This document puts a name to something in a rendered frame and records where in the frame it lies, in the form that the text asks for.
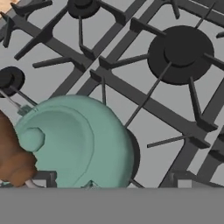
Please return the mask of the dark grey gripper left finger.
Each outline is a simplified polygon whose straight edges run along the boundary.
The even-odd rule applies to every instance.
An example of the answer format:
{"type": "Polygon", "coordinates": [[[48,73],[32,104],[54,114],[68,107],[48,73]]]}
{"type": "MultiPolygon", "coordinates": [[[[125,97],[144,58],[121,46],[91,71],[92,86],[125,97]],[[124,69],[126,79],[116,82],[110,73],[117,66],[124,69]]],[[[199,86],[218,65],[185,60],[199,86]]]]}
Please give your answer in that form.
{"type": "Polygon", "coordinates": [[[36,185],[51,188],[57,186],[56,178],[56,171],[38,171],[32,180],[36,185]]]}

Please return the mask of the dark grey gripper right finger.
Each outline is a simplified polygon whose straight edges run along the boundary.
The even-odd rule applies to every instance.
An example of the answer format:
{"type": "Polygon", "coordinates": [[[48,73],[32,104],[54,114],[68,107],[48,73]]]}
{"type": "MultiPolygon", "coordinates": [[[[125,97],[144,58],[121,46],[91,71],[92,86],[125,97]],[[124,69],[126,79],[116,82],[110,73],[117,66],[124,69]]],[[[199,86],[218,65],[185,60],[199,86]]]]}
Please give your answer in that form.
{"type": "Polygon", "coordinates": [[[168,171],[161,183],[160,188],[224,188],[211,181],[211,172],[202,172],[194,174],[191,171],[168,171]]]}

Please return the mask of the grey gas hob black grates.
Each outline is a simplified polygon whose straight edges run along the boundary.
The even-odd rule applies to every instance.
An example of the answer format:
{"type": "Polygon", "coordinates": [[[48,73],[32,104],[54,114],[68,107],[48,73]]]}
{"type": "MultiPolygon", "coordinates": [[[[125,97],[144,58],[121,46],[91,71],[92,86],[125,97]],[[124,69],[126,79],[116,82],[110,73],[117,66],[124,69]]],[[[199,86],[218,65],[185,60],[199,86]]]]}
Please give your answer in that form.
{"type": "Polygon", "coordinates": [[[172,170],[224,185],[224,0],[0,0],[0,109],[15,125],[63,95],[133,134],[126,187],[172,170]]]}

